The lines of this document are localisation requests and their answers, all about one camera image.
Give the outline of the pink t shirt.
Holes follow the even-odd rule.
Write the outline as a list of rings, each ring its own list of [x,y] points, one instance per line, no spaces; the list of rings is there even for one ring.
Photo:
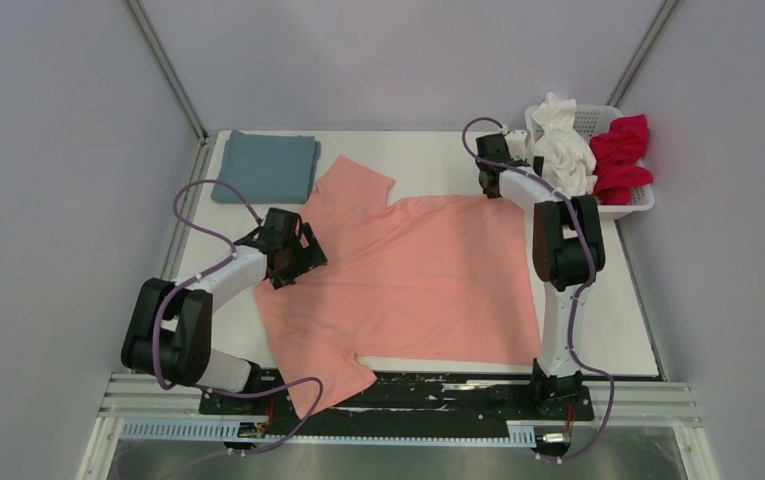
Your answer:
[[[254,290],[299,414],[371,386],[367,357],[528,365],[539,354],[523,210],[482,195],[390,202],[393,186],[338,158],[300,211],[326,264]]]

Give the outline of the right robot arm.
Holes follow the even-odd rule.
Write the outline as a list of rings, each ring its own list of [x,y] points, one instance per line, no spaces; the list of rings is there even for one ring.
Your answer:
[[[501,133],[476,139],[475,162],[483,193],[513,202],[533,224],[532,265],[544,283],[545,307],[528,396],[535,413],[554,417],[583,397],[573,339],[588,288],[605,265],[598,205],[589,195],[560,193],[538,167],[513,159]]]

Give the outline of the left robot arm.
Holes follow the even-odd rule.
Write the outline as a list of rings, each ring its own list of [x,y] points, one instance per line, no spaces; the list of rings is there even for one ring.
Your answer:
[[[174,385],[225,392],[237,412],[255,412],[264,399],[252,379],[254,364],[215,349],[213,315],[241,292],[267,281],[275,289],[327,264],[312,226],[300,214],[271,208],[238,240],[222,236],[228,250],[216,264],[186,279],[147,280],[139,291],[125,335],[124,367]]]

